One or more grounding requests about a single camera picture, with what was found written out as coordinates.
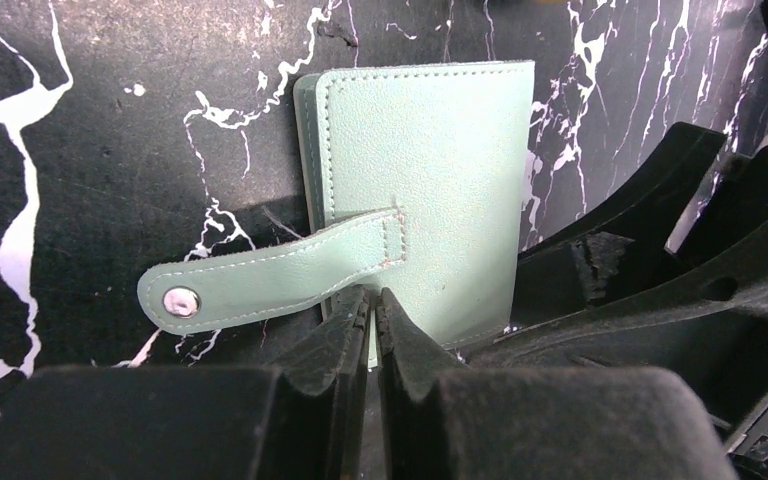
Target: wallet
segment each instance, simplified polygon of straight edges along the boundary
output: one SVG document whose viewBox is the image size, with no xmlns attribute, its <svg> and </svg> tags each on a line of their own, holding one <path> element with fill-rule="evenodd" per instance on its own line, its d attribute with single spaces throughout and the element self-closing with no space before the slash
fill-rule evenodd
<svg viewBox="0 0 768 480">
<path fill-rule="evenodd" d="M 533 87 L 533 62 L 300 78 L 293 94 L 314 233 L 153 267 L 138 285 L 143 310 L 187 334 L 300 311 L 363 283 L 390 288 L 445 348 L 496 335 L 513 299 Z M 169 305 L 180 289 L 197 302 L 186 315 Z"/>
</svg>

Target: white stitching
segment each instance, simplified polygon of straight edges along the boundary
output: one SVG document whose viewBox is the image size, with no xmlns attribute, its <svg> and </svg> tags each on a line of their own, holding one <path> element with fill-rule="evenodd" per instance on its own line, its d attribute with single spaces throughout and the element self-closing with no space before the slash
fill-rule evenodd
<svg viewBox="0 0 768 480">
<path fill-rule="evenodd" d="M 387 222 L 384 220 L 381 220 L 381 232 L 384 235 L 384 261 L 388 262 L 390 261 L 390 255 L 387 251 Z"/>
<path fill-rule="evenodd" d="M 330 80 L 327 85 L 325 85 L 325 105 L 324 105 L 324 122 L 325 122 L 325 144 L 326 149 L 325 153 L 326 158 L 324 159 L 326 166 L 328 167 L 328 197 L 329 197 L 329 213 L 331 216 L 331 221 L 334 221 L 335 217 L 335 202 L 334 202 L 334 171 L 331 165 L 332 160 L 332 154 L 331 154 L 331 123 L 329 120 L 329 95 L 331 91 L 331 87 L 333 87 L 335 84 L 343 83 L 343 82 L 352 82 L 352 81 L 364 81 L 364 80 L 386 80 L 386 79 L 394 79 L 394 78 L 416 78 L 416 77 L 447 77 L 447 76 L 460 76 L 460 75 L 492 75 L 492 74 L 508 74 L 508 73 L 527 73 L 531 68 L 518 68 L 518 69 L 509 69 L 509 70 L 482 70 L 482 71 L 472 71 L 472 72 L 445 72 L 445 73 L 415 73 L 415 74 L 393 74 L 393 75 L 371 75 L 367 77 L 347 77 L 347 78 L 338 78 L 334 80 Z M 399 223 L 401 226 L 401 240 L 402 240 L 402 259 L 404 259 L 407 255 L 407 244 L 405 241 L 405 223 L 404 223 L 404 216 L 399 214 Z M 504 328 L 505 324 L 502 324 L 501 326 L 494 327 L 490 330 L 487 330 L 485 332 L 478 333 L 476 335 L 472 335 L 469 337 L 461 338 L 459 340 L 453 340 L 451 342 L 447 342 L 442 344 L 441 346 L 446 345 L 454 345 L 460 342 L 463 342 L 464 340 L 469 340 L 472 338 L 480 337 L 483 335 L 486 335 L 490 332 L 493 332 L 495 330 L 501 330 Z"/>
<path fill-rule="evenodd" d="M 318 247 L 322 246 L 322 244 L 328 243 L 328 242 L 330 242 L 332 240 L 340 238 L 343 235 L 348 234 L 352 230 L 357 230 L 358 228 L 365 227 L 365 226 L 367 226 L 367 225 L 369 225 L 371 223 L 375 223 L 375 222 L 377 222 L 379 220 L 385 220 L 386 221 L 386 220 L 392 219 L 392 220 L 397 220 L 398 221 L 397 217 L 398 217 L 398 214 L 392 213 L 392 214 L 389 214 L 389 215 L 385 215 L 385 216 L 383 216 L 381 218 L 372 218 L 372 219 L 369 219 L 369 220 L 364 220 L 363 222 L 360 222 L 360 223 L 358 223 L 357 225 L 355 225 L 353 227 L 349 227 L 346 230 L 343 230 L 342 232 L 339 232 L 339 233 L 337 233 L 334 236 L 331 236 L 331 237 L 328 237 L 328 238 L 324 238 L 324 239 L 314 243 L 313 245 L 308 245 L 308 246 L 300 248 L 298 250 L 293 250 L 293 251 L 291 251 L 289 253 L 282 253 L 281 255 L 274 255 L 272 257 L 266 257 L 266 258 L 257 258 L 257 259 L 248 260 L 248 261 L 245 261 L 245 262 L 232 263 L 230 265 L 219 265 L 218 267 L 200 268 L 200 269 L 189 270 L 189 271 L 185 271 L 185 272 L 162 273 L 162 274 L 158 275 L 157 277 L 155 277 L 154 279 L 152 279 L 152 281 L 149 283 L 149 288 L 146 291 L 147 292 L 151 291 L 151 285 L 154 282 L 156 282 L 157 280 L 159 280 L 161 277 L 174 277 L 174 276 L 185 275 L 185 274 L 189 275 L 191 273 L 212 272 L 214 270 L 224 270 L 226 268 L 243 267 L 243 266 L 246 266 L 246 265 L 250 265 L 252 263 L 267 262 L 269 260 L 275 260 L 276 258 L 292 257 L 292 256 L 297 255 L 299 253 L 304 253 L 304 252 L 306 252 L 308 250 L 312 250 L 314 248 L 318 248 Z"/>
<path fill-rule="evenodd" d="M 257 312 L 244 313 L 242 315 L 237 315 L 235 317 L 223 318 L 223 319 L 220 319 L 220 320 L 211 320 L 209 322 L 201 322 L 201 323 L 188 323 L 188 324 L 184 324 L 184 325 L 170 324 L 170 323 L 166 322 L 165 320 L 163 320 L 160 317 L 157 317 L 156 320 L 159 323 L 161 323 L 163 326 L 165 326 L 166 328 L 169 328 L 171 330 L 183 330 L 185 328 L 202 327 L 202 326 L 205 326 L 205 325 L 214 325 L 214 324 L 217 324 L 217 323 L 239 320 L 241 318 L 252 317 L 252 316 L 260 315 L 260 314 L 263 314 L 263 313 L 277 313 L 277 312 L 281 312 L 283 310 L 289 310 L 289 309 L 296 308 L 298 306 L 304 305 L 304 304 L 309 303 L 309 302 L 318 303 L 316 301 L 317 299 L 328 297 L 334 291 L 338 290 L 340 288 L 340 285 L 342 285 L 344 282 L 352 281 L 355 278 L 359 278 L 359 277 L 363 277 L 363 276 L 366 276 L 368 274 L 371 274 L 372 272 L 374 272 L 376 270 L 384 270 L 384 269 L 386 269 L 388 267 L 399 265 L 399 264 L 404 263 L 404 262 L 405 262 L 405 260 L 398 260 L 398 261 L 395 261 L 395 262 L 384 262 L 384 263 L 379 263 L 378 265 L 373 265 L 371 267 L 362 268 L 362 269 L 356 271 L 355 273 L 347 276 L 346 278 L 340 280 L 339 282 L 335 283 L 334 285 L 332 285 L 330 288 L 328 288 L 327 290 L 325 290 L 321 294 L 313 296 L 313 297 L 310 297 L 310 298 L 305 299 L 305 300 L 302 300 L 301 302 L 294 303 L 292 305 L 285 305 L 283 307 L 275 307 L 275 308 L 267 308 L 267 309 L 260 310 L 260 311 L 257 311 Z M 155 316 L 157 316 L 157 313 L 151 308 L 151 305 L 149 305 L 149 310 L 151 310 L 151 312 Z"/>
<path fill-rule="evenodd" d="M 390 80 L 395 78 L 417 78 L 417 77 L 457 77 L 457 76 L 463 76 L 463 75 L 497 75 L 497 74 L 507 74 L 507 73 L 526 73 L 530 68 L 518 68 L 518 69 L 510 69 L 510 70 L 481 70 L 481 71 L 472 71 L 472 72 L 445 72 L 445 73 L 413 73 L 413 74 L 384 74 L 384 75 L 370 75 L 367 77 L 345 77 L 345 78 L 337 78 L 334 80 L 329 80 L 328 84 L 325 85 L 325 105 L 324 105 L 324 123 L 325 123 L 325 153 L 326 158 L 324 159 L 325 165 L 328 168 L 328 213 L 331 216 L 331 221 L 333 222 L 335 219 L 335 201 L 334 201 L 334 169 L 332 168 L 331 160 L 332 160 L 332 154 L 331 154 L 331 120 L 330 120 L 330 111 L 329 111 L 329 97 L 331 95 L 331 87 L 338 83 L 344 83 L 344 82 L 356 82 L 356 81 L 364 81 L 364 80 Z"/>
</svg>

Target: card holder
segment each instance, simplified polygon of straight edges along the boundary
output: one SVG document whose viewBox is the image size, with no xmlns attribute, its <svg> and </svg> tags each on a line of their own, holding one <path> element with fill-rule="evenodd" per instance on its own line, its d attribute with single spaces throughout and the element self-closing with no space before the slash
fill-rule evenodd
<svg viewBox="0 0 768 480">
<path fill-rule="evenodd" d="M 310 238 L 160 265 L 140 303 L 185 334 L 299 311 L 343 286 L 389 287 L 446 348 L 508 323 L 533 62 L 332 70 L 294 87 Z M 170 314 L 164 295 L 198 297 Z"/>
</svg>

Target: white marble vein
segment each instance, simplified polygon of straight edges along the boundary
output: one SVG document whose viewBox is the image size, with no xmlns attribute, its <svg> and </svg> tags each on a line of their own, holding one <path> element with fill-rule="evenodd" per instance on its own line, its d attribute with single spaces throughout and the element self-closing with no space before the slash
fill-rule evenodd
<svg viewBox="0 0 768 480">
<path fill-rule="evenodd" d="M 19 300 L 28 308 L 27 328 L 25 334 L 30 340 L 31 347 L 22 364 L 17 368 L 30 376 L 34 371 L 34 363 L 37 355 L 42 350 L 42 343 L 36 333 L 36 316 L 38 305 L 31 293 L 31 264 L 34 255 L 34 232 L 36 219 L 40 208 L 39 187 L 37 185 L 37 170 L 30 153 L 25 147 L 22 130 L 45 118 L 54 110 L 54 107 L 63 95 L 72 88 L 74 79 L 63 45 L 60 41 L 60 32 L 54 6 L 49 2 L 51 11 L 51 36 L 54 50 L 61 68 L 66 74 L 66 82 L 47 89 L 40 81 L 40 75 L 36 67 L 32 65 L 12 45 L 7 43 L 0 35 L 0 44 L 11 51 L 31 72 L 31 87 L 7 98 L 0 100 L 0 125 L 7 131 L 10 142 L 22 155 L 24 167 L 24 188 L 27 203 L 21 212 L 13 219 L 0 244 L 0 276 L 4 283 L 16 294 Z M 10 372 L 9 369 L 0 367 L 0 378 Z"/>
<path fill-rule="evenodd" d="M 496 60 L 496 45 L 494 37 L 496 36 L 496 27 L 493 25 L 493 17 L 490 16 L 490 0 L 484 0 L 484 18 L 487 19 L 489 30 L 484 34 L 484 45 L 487 47 L 487 60 Z"/>
<path fill-rule="evenodd" d="M 384 26 L 384 31 L 389 32 L 391 28 L 396 29 L 396 31 L 404 35 L 404 37 L 407 38 L 408 40 L 416 40 L 417 38 L 416 35 L 410 35 L 404 30 L 402 30 L 402 27 L 400 27 L 398 23 L 388 23 L 387 25 Z"/>
<path fill-rule="evenodd" d="M 278 75 L 280 76 L 280 81 L 278 82 L 278 85 L 276 89 L 273 91 L 272 95 L 266 99 L 266 101 L 250 110 L 250 111 L 244 111 L 240 109 L 235 108 L 219 108 L 211 105 L 210 100 L 208 99 L 207 95 L 202 91 L 195 91 L 195 96 L 198 99 L 199 103 L 201 104 L 200 108 L 190 110 L 187 112 L 187 114 L 184 116 L 183 124 L 184 124 L 184 130 L 187 134 L 187 141 L 190 145 L 190 149 L 192 150 L 193 154 L 196 156 L 196 158 L 199 160 L 199 179 L 202 182 L 202 186 L 204 187 L 204 193 L 205 197 L 208 198 L 210 206 L 208 206 L 205 209 L 205 219 L 204 223 L 202 225 L 202 232 L 201 236 L 199 238 L 199 241 L 195 244 L 192 250 L 190 250 L 189 253 L 184 257 L 184 261 L 190 261 L 190 260 L 197 260 L 200 258 L 207 258 L 209 257 L 212 252 L 213 248 L 215 248 L 217 245 L 220 244 L 227 244 L 230 242 L 233 242 L 237 239 L 244 239 L 247 243 L 250 249 L 254 250 L 255 245 L 252 241 L 251 237 L 246 233 L 246 231 L 243 229 L 242 225 L 240 225 L 239 221 L 237 220 L 236 216 L 233 212 L 228 210 L 223 210 L 220 207 L 220 201 L 218 199 L 217 195 L 213 195 L 212 192 L 210 192 L 207 181 L 205 179 L 205 171 L 206 171 L 206 161 L 202 153 L 199 151 L 198 147 L 195 144 L 195 141 L 192 136 L 192 132 L 190 130 L 190 126 L 192 123 L 201 118 L 203 120 L 206 120 L 216 127 L 227 129 L 227 130 L 234 130 L 240 134 L 240 137 L 243 142 L 243 146 L 245 149 L 245 158 L 242 159 L 241 165 L 242 165 L 242 171 L 240 173 L 241 179 L 244 179 L 246 175 L 248 174 L 250 168 L 251 168 L 251 152 L 249 151 L 248 147 L 248 137 L 246 136 L 245 127 L 247 127 L 251 122 L 257 120 L 260 118 L 261 115 L 269 113 L 269 111 L 272 109 L 273 106 L 278 106 L 281 104 L 281 98 L 285 95 L 287 90 L 287 85 L 290 80 L 290 75 L 294 75 L 298 73 L 299 69 L 302 65 L 309 65 L 310 61 L 313 59 L 313 52 L 314 47 L 316 45 L 316 32 L 314 29 L 314 26 L 317 22 L 328 22 L 331 20 L 331 12 L 342 5 L 343 0 L 330 0 L 329 3 L 325 6 L 325 9 L 322 8 L 312 8 L 310 12 L 310 16 L 307 18 L 307 21 L 305 22 L 305 28 L 308 32 L 308 40 L 305 42 L 305 45 L 307 46 L 307 55 L 304 57 L 297 58 L 292 63 L 287 61 L 281 61 L 278 64 Z M 357 32 L 355 31 L 354 27 L 354 19 L 352 14 L 352 8 L 351 4 L 348 0 L 346 0 L 346 5 L 349 11 L 349 19 L 351 22 L 351 28 L 352 33 L 355 36 L 355 41 L 357 41 Z M 269 4 L 267 2 L 267 6 L 269 8 L 273 8 L 273 5 Z M 357 66 L 357 50 L 355 49 L 355 66 Z M 266 74 L 263 73 L 261 76 L 259 72 L 258 75 L 258 87 L 260 87 L 262 84 L 265 84 L 265 81 L 262 80 L 262 78 L 266 77 Z M 226 228 L 226 225 L 230 223 L 231 228 Z M 223 235 L 223 237 L 216 241 L 216 242 L 209 242 L 208 241 L 208 233 L 209 232 L 218 232 Z M 187 353 L 187 356 L 192 359 L 192 363 L 195 363 L 199 361 L 204 354 L 209 352 L 214 348 L 216 345 L 216 340 L 221 334 L 222 330 L 214 330 L 213 334 L 211 335 L 210 339 L 208 339 L 205 342 L 200 342 L 197 344 L 193 349 L 190 350 L 190 352 Z M 156 340 L 158 334 L 160 333 L 160 330 L 157 330 L 154 332 L 154 334 L 146 341 L 146 343 L 143 345 L 143 347 L 140 349 L 140 352 L 137 354 L 137 356 L 134 357 L 132 360 L 125 360 L 123 362 L 120 362 L 119 365 L 127 365 L 132 366 L 136 363 L 136 365 L 142 364 L 143 361 L 148 357 L 151 351 L 151 347 Z M 178 344 L 175 346 L 175 353 L 180 354 L 181 348 L 185 345 L 185 342 L 187 339 L 190 338 L 190 336 L 183 336 L 181 340 L 178 342 Z M 196 348 L 198 347 L 204 347 L 200 352 L 196 352 Z"/>
<path fill-rule="evenodd" d="M 737 101 L 734 102 L 734 110 L 732 110 L 731 117 L 726 122 L 726 126 L 723 128 L 723 133 L 726 134 L 726 147 L 731 152 L 738 152 L 740 145 L 740 132 L 738 124 L 738 113 L 740 106 L 743 104 L 743 100 L 746 98 L 746 94 L 749 93 L 749 85 L 755 81 L 754 78 L 750 78 L 752 71 L 755 69 L 755 62 L 758 60 L 764 51 L 768 47 L 767 34 L 761 35 L 761 39 L 758 45 L 749 52 L 749 57 L 746 59 L 746 64 L 743 67 L 743 74 L 740 76 L 740 95 L 737 97 Z"/>
<path fill-rule="evenodd" d="M 608 8 L 614 8 L 613 4 L 602 3 L 597 8 L 607 6 Z M 597 91 L 598 83 L 596 78 L 596 70 L 599 63 L 602 61 L 602 55 L 605 52 L 605 47 L 608 40 L 613 36 L 616 37 L 617 30 L 614 28 L 613 20 L 608 22 L 608 26 L 605 31 L 600 32 L 596 38 L 592 40 L 584 40 L 584 27 L 585 20 L 581 19 L 581 13 L 572 8 L 572 4 L 567 5 L 567 12 L 570 16 L 570 27 L 575 32 L 573 35 L 573 52 L 570 56 L 567 68 L 573 71 L 583 67 L 583 74 L 587 78 L 587 84 L 581 82 L 576 83 L 576 90 L 579 93 L 578 109 L 575 112 L 568 112 L 569 114 L 562 119 L 556 119 L 557 124 L 560 125 L 559 133 L 563 135 L 564 148 L 560 155 L 552 164 L 552 170 L 549 172 L 549 193 L 546 195 L 545 202 L 549 201 L 549 195 L 552 191 L 554 183 L 555 172 L 563 168 L 567 164 L 573 164 L 579 178 L 579 188 L 581 190 L 581 211 L 579 215 L 584 214 L 588 210 L 587 206 L 587 192 L 584 186 L 584 172 L 581 169 L 581 162 L 583 157 L 583 151 L 581 144 L 579 143 L 578 134 L 583 125 L 584 117 L 590 111 L 590 97 L 593 92 Z M 570 75 L 567 79 L 574 80 L 575 76 Z M 560 89 L 563 84 L 562 79 L 559 79 L 556 83 L 556 88 Z"/>
<path fill-rule="evenodd" d="M 555 124 L 555 122 L 559 121 L 559 118 L 561 117 L 561 114 L 556 114 L 554 109 L 552 108 L 552 105 L 554 105 L 555 101 L 560 97 L 561 95 L 561 81 L 559 79 L 551 79 L 549 80 L 549 85 L 552 88 L 552 94 L 549 96 L 549 98 L 546 100 L 546 102 L 540 102 L 535 100 L 531 104 L 531 133 L 530 133 L 530 140 L 533 139 L 535 142 L 535 145 L 539 145 L 540 142 L 543 140 L 544 133 L 547 133 L 547 128 L 550 128 Z M 531 161 L 531 157 L 526 157 L 526 175 L 525 179 L 528 182 L 527 189 L 523 189 L 523 208 L 527 208 L 528 200 L 533 200 L 533 203 L 531 204 L 531 210 L 528 212 L 528 220 L 530 222 L 529 225 L 529 234 L 528 238 L 525 242 L 525 245 L 523 246 L 523 250 L 526 250 L 533 246 L 535 243 L 539 243 L 543 241 L 541 237 L 538 235 L 537 231 L 537 211 L 539 210 L 540 203 L 542 203 L 542 198 L 534 193 L 533 184 L 534 184 L 534 178 L 536 177 L 535 173 L 535 166 L 536 166 L 536 160 L 537 156 L 534 155 L 534 160 L 531 165 L 529 165 L 529 161 Z M 543 161 L 540 160 L 540 169 L 543 169 Z M 549 192 L 551 193 L 551 182 L 549 185 Z"/>
<path fill-rule="evenodd" d="M 646 71 L 649 67 L 649 61 L 651 59 L 652 55 L 652 44 L 653 44 L 653 34 L 655 32 L 655 27 L 661 22 L 661 0 L 658 0 L 657 7 L 655 8 L 656 16 L 655 20 L 652 22 L 651 25 L 649 25 L 649 40 L 648 44 L 646 46 L 646 61 L 643 63 L 643 71 L 640 72 L 640 78 L 637 79 L 637 92 L 634 95 L 634 104 L 631 107 L 631 114 L 629 114 L 629 121 L 628 125 L 626 126 L 625 133 L 623 134 L 623 139 L 620 141 L 620 146 L 617 147 L 617 149 L 614 151 L 613 158 L 611 158 L 611 165 L 613 165 L 614 169 L 614 176 L 611 180 L 611 186 L 609 188 L 609 191 L 614 190 L 614 186 L 617 181 L 617 155 L 619 155 L 620 151 L 622 151 L 623 147 L 625 146 L 626 141 L 628 140 L 628 135 L 631 132 L 631 127 L 635 125 L 634 122 L 634 115 L 637 113 L 637 107 L 640 104 L 640 91 L 643 88 L 643 79 L 646 77 Z"/>
<path fill-rule="evenodd" d="M 714 11 L 713 31 L 720 29 L 720 24 L 725 15 L 728 0 L 717 0 L 717 6 Z M 708 55 L 705 57 L 705 63 L 702 65 L 702 77 L 699 79 L 699 88 L 696 90 L 696 104 L 693 108 L 691 122 L 696 123 L 699 115 L 699 107 L 705 105 L 708 101 L 708 93 L 711 90 L 711 81 L 713 80 L 713 70 L 717 65 L 717 52 L 720 47 L 720 36 L 714 34 L 708 40 Z"/>
<path fill-rule="evenodd" d="M 529 239 L 533 234 L 538 243 L 543 241 L 543 238 L 537 232 L 537 210 L 540 208 L 541 198 L 534 193 L 534 179 L 542 170 L 543 160 L 529 150 L 525 158 L 525 175 L 522 181 L 522 211 L 528 212 Z"/>
<path fill-rule="evenodd" d="M 450 63 L 452 56 L 449 53 L 449 42 L 452 40 L 452 25 L 455 23 L 455 0 L 449 0 L 449 16 L 446 19 L 446 40 L 443 44 L 443 63 Z M 439 30 L 442 25 L 438 25 L 435 30 Z"/>
<path fill-rule="evenodd" d="M 681 66 L 682 60 L 684 60 L 685 53 L 688 53 L 689 55 L 690 32 L 687 28 L 689 11 L 690 0 L 682 0 L 681 13 L 679 14 L 679 19 L 676 22 L 675 27 L 673 27 L 673 30 L 670 33 L 670 43 L 667 47 L 667 56 L 664 58 L 664 69 L 661 71 L 660 78 L 658 78 L 658 91 L 655 95 L 655 104 L 649 113 L 649 119 L 646 120 L 646 128 L 643 130 L 643 140 L 641 140 L 641 144 L 645 145 L 646 143 L 646 137 L 649 135 L 649 131 L 652 127 L 652 120 L 655 118 L 655 111 L 661 102 L 664 102 L 664 112 L 662 118 L 664 132 L 666 132 L 669 128 L 669 125 L 667 124 L 667 110 L 669 110 L 671 103 L 669 101 L 670 86 L 672 85 L 673 79 L 678 73 L 678 68 Z M 684 32 L 681 35 L 682 40 L 680 51 L 678 48 L 676 48 L 676 39 L 679 36 L 679 30 Z"/>
</svg>

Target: mint green wallet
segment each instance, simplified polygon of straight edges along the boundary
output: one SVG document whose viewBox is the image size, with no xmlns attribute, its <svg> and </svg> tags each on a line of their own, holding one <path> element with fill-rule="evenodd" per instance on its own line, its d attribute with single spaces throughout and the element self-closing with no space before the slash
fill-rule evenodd
<svg viewBox="0 0 768 480">
<path fill-rule="evenodd" d="M 294 98 L 315 233 L 153 267 L 138 286 L 143 310 L 186 334 L 299 311 L 361 282 L 392 289 L 446 348 L 495 335 L 513 298 L 533 84 L 532 62 L 302 77 Z M 169 308 L 176 289 L 194 292 L 195 313 Z"/>
</svg>

